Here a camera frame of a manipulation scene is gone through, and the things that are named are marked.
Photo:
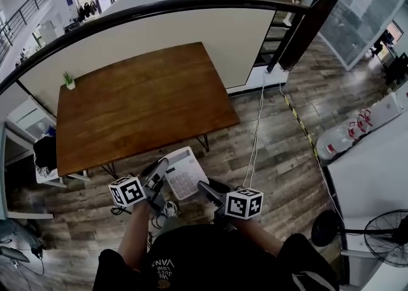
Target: small potted plant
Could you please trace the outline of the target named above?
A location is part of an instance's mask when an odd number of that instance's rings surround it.
[[[65,71],[63,74],[64,83],[70,90],[75,88],[75,80]]]

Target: yellow black caution tape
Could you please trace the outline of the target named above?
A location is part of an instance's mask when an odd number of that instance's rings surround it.
[[[313,140],[312,140],[312,136],[307,132],[307,129],[305,127],[305,125],[303,124],[302,120],[299,118],[295,108],[292,106],[292,104],[289,102],[289,99],[286,97],[285,94],[282,93],[282,91],[279,91],[280,94],[283,96],[283,98],[285,99],[286,104],[289,106],[290,110],[292,111],[293,115],[295,116],[296,120],[298,121],[300,127],[302,128],[303,132],[306,135],[307,140],[309,141],[310,147],[312,148],[313,154],[316,157],[316,160],[319,162],[320,164],[320,158],[319,158],[319,154],[317,153],[317,149],[314,146]]]

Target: white calculator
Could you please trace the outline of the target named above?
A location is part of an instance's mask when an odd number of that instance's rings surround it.
[[[209,183],[191,147],[181,148],[165,158],[168,159],[169,166],[164,177],[179,201],[195,194],[200,180]]]

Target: black t-shirt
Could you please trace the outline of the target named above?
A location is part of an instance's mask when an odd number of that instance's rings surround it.
[[[318,281],[305,271],[317,273]],[[140,273],[128,267],[117,252],[104,250],[94,290],[299,291],[293,276],[307,291],[339,289],[330,265],[301,234],[288,238],[274,257],[238,231],[189,225],[158,236]],[[331,286],[322,286],[320,278]]]

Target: human arm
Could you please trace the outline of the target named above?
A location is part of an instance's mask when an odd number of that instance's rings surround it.
[[[252,240],[264,251],[271,253],[277,257],[283,242],[267,233],[262,226],[255,220],[242,220],[241,218],[231,219],[231,224],[234,225],[248,239]]]
[[[118,249],[126,265],[137,271],[140,271],[142,260],[147,252],[149,213],[150,204],[147,201],[133,205],[128,228]]]

